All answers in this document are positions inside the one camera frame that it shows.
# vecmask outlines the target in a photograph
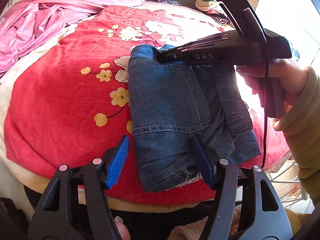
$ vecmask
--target black pants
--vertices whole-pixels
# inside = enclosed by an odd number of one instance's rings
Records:
[[[27,197],[36,207],[41,194],[25,187]],[[87,218],[85,205],[80,205],[80,217]],[[131,240],[166,240],[176,226],[197,222],[211,213],[211,202],[200,203],[194,208],[184,208],[170,213],[137,213],[111,210],[114,217],[123,219],[128,228]]]

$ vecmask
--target silver screw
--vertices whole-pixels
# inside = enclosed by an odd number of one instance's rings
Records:
[[[254,165],[254,166],[253,166],[253,169],[254,169],[256,172],[262,171],[261,167],[258,166],[258,165]]]
[[[220,159],[219,162],[222,164],[222,165],[228,165],[229,164],[229,161],[227,159]]]
[[[65,164],[63,164],[63,165],[61,165],[61,166],[59,167],[59,170],[60,170],[60,171],[65,171],[67,168],[68,168],[68,166],[65,165]]]
[[[95,158],[93,161],[92,161],[93,164],[95,165],[99,165],[100,163],[102,163],[102,159],[100,158]]]

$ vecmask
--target bed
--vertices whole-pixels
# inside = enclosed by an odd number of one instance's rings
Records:
[[[127,91],[128,60],[140,44],[179,46],[219,33],[210,17],[187,7],[144,2],[126,7],[109,5],[99,14],[73,23],[43,45],[21,57],[0,79],[0,157],[11,173],[30,189],[42,193],[61,164],[85,165],[115,146],[123,134],[132,140]],[[238,77],[243,100],[249,107],[260,149],[263,109],[257,95]],[[288,157],[281,132],[268,120],[266,169]],[[262,163],[262,154],[242,164]],[[144,192],[135,154],[130,150],[118,183],[108,192],[111,208],[119,201],[157,205],[176,204],[174,196],[188,187],[196,202],[198,177],[165,194]],[[202,200],[214,195],[208,188]],[[79,200],[85,202],[79,189]]]

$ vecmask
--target blue denim fabric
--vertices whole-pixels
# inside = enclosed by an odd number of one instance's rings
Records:
[[[199,170],[190,148],[196,133],[235,164],[260,153],[234,68],[161,64],[156,57],[162,49],[135,47],[128,67],[138,173],[150,192],[196,176]]]

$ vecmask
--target pink blanket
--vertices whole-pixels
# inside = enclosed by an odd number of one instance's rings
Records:
[[[66,25],[107,5],[140,6],[144,0],[21,0],[0,19],[0,75]]]

